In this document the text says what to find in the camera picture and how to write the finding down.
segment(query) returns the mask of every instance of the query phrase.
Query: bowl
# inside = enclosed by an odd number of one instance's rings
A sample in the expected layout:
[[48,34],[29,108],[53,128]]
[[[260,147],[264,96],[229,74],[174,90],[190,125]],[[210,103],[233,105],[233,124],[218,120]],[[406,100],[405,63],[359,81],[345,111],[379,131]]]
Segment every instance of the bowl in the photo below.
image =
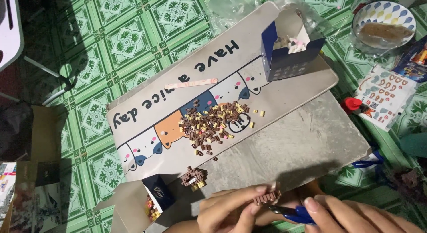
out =
[[[356,13],[356,15],[353,18],[353,23],[351,24],[352,27],[352,33],[357,38],[355,42],[355,46],[357,48],[362,47],[366,48],[362,51],[374,51],[376,53],[378,52],[386,52],[387,50],[391,50],[396,47],[382,47],[380,45],[372,46],[367,45],[366,43],[362,42],[358,38],[357,32],[363,27],[365,23],[389,23],[389,24],[395,24],[395,25],[402,25],[403,27],[406,27],[412,31],[415,32],[416,29],[416,22],[414,19],[414,16],[412,13],[405,8],[404,6],[395,3],[395,2],[389,2],[389,1],[377,1],[372,2],[368,5],[365,5],[363,8],[359,10],[359,12]],[[409,40],[414,37],[414,34],[411,34],[410,36],[403,39],[401,45],[398,45],[398,47],[406,44]]]

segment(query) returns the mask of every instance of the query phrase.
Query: qr code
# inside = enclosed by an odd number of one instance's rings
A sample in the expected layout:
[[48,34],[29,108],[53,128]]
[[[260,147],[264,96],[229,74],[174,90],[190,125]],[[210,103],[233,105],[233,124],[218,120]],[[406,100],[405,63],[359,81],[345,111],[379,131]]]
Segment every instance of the qr code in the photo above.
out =
[[369,105],[369,107],[370,107],[370,108],[373,108],[373,109],[377,109],[377,106],[378,106],[378,104],[377,104],[377,103],[375,103],[375,102],[372,102],[372,103]]

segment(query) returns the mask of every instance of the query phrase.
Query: orange cartoon cat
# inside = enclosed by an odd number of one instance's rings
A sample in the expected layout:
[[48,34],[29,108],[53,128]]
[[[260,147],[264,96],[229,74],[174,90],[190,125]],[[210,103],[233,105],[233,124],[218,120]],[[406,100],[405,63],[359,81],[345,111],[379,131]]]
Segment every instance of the orange cartoon cat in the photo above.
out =
[[183,136],[187,137],[184,132],[179,130],[178,122],[181,117],[183,117],[181,112],[177,110],[154,126],[160,142],[166,149],[170,148],[172,142],[179,140]]

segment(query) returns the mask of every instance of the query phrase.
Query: popsicle stick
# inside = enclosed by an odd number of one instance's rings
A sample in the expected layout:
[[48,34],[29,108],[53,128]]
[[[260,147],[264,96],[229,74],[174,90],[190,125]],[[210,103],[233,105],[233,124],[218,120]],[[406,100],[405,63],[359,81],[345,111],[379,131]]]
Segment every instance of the popsicle stick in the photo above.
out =
[[217,78],[204,79],[204,80],[190,81],[190,82],[184,82],[184,83],[167,84],[164,86],[164,89],[185,88],[185,87],[198,86],[198,85],[211,85],[211,84],[216,84],[217,82],[218,82]]

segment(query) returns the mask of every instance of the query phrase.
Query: blue pliers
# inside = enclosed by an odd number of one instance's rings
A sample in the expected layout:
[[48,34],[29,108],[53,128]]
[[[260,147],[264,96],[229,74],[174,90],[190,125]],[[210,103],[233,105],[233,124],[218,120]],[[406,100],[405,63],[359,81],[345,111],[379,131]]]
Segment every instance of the blue pliers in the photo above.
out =
[[269,206],[269,209],[275,214],[282,214],[283,217],[293,222],[307,225],[316,225],[305,207],[297,206],[294,209],[289,207]]

